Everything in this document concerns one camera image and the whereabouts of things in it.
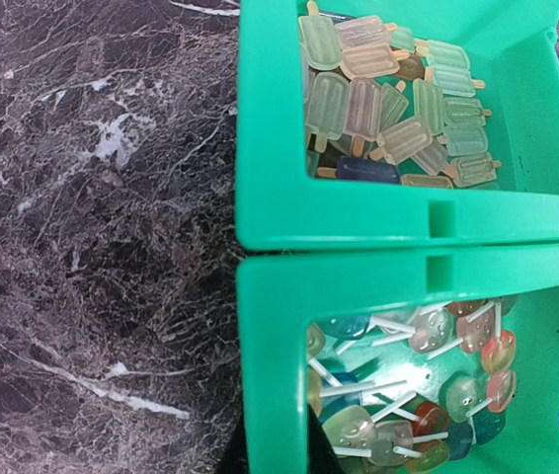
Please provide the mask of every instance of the dark marble surface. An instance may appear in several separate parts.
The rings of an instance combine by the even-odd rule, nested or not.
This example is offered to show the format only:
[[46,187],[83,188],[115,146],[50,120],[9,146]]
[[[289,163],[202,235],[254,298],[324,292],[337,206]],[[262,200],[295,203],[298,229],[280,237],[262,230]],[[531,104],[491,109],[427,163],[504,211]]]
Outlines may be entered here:
[[196,6],[0,0],[0,474],[208,473],[235,424],[238,7]]

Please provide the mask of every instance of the translucent popsicle charm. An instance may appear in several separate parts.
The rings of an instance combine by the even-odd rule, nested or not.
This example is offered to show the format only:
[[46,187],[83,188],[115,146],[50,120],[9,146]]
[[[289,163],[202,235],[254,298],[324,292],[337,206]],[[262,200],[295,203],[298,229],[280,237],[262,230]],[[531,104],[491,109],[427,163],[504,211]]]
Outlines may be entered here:
[[378,148],[369,153],[369,158],[384,158],[387,163],[399,165],[431,145],[433,134],[426,120],[413,117],[378,133],[377,142]]
[[377,16],[356,18],[338,23],[335,28],[341,48],[364,46],[375,42],[391,42],[391,30],[396,27],[386,26]]
[[453,189],[453,182],[446,176],[402,175],[400,183],[402,186],[412,186],[414,188]]
[[399,82],[396,87],[391,84],[384,84],[381,88],[382,94],[382,111],[380,116],[380,130],[385,131],[387,128],[395,125],[405,115],[409,107],[409,99],[403,96],[407,85]]
[[475,97],[477,89],[486,89],[486,83],[473,80],[470,71],[455,67],[428,67],[425,71],[425,80],[440,86],[448,96]]
[[447,66],[470,70],[470,59],[460,46],[441,41],[416,39],[418,55],[427,59],[430,66]]
[[484,126],[486,117],[492,115],[492,112],[484,109],[479,99],[465,97],[445,97],[444,112],[447,125]]
[[346,122],[350,83],[332,72],[317,75],[310,93],[306,127],[315,133],[315,150],[326,151],[328,139],[341,138]]
[[398,27],[391,36],[391,46],[413,53],[416,50],[413,32],[408,28]]
[[501,161],[494,161],[490,153],[460,156],[455,158],[442,170],[459,188],[469,188],[497,179],[497,168]]
[[416,116],[429,123],[433,135],[444,130],[444,97],[441,88],[422,79],[414,81],[414,108]]
[[351,47],[343,51],[341,70],[350,79],[381,77],[400,69],[398,61],[409,58],[409,51],[392,51],[386,42]]
[[380,86],[371,79],[358,77],[350,83],[348,113],[344,134],[354,138],[352,156],[362,155],[365,141],[375,141],[380,132],[382,98]]
[[517,391],[517,375],[511,370],[504,370],[488,381],[486,388],[486,400],[477,404],[466,413],[466,417],[472,417],[486,407],[492,413],[505,412],[512,403]]
[[478,155],[488,151],[488,136],[482,126],[446,126],[438,142],[446,145],[450,156]]
[[412,54],[408,59],[398,61],[398,64],[400,64],[400,69],[398,72],[392,74],[394,77],[411,82],[416,79],[425,78],[425,63],[422,62],[422,58],[420,56]]
[[435,140],[427,148],[411,157],[429,176],[437,176],[448,162],[448,152]]
[[342,156],[337,165],[337,179],[399,185],[400,173],[398,168],[388,163]]
[[308,64],[320,71],[331,71],[341,64],[337,31],[328,17],[319,15],[316,2],[308,2],[308,16],[299,17],[299,29],[307,50]]

